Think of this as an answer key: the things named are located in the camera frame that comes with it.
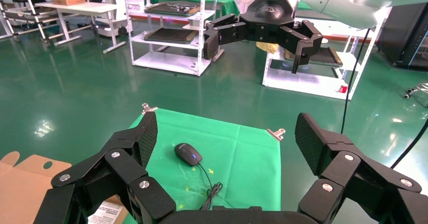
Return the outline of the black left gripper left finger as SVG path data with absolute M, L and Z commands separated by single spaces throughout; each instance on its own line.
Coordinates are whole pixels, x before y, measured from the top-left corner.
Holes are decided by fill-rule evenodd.
M 116 196 L 137 223 L 160 223 L 176 210 L 147 165 L 157 141 L 157 120 L 147 112 L 136 127 L 117 131 L 95 155 L 56 174 L 35 223 L 87 223 Z

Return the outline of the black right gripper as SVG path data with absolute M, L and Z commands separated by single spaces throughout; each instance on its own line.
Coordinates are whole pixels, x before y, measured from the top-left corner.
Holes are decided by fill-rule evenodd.
M 307 65 L 319 52 L 323 35 L 308 20 L 294 26 L 298 0 L 254 0 L 247 11 L 237 17 L 228 14 L 207 23 L 203 55 L 211 60 L 218 47 L 241 40 L 276 43 L 294 54 L 291 72 Z

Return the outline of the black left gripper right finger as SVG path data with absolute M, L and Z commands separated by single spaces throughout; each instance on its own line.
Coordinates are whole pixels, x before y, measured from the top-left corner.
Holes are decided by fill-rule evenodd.
M 343 202 L 356 202 L 378 223 L 427 223 L 421 185 L 363 154 L 343 134 L 300 113 L 295 140 L 317 180 L 298 205 L 316 223 L 331 223 Z

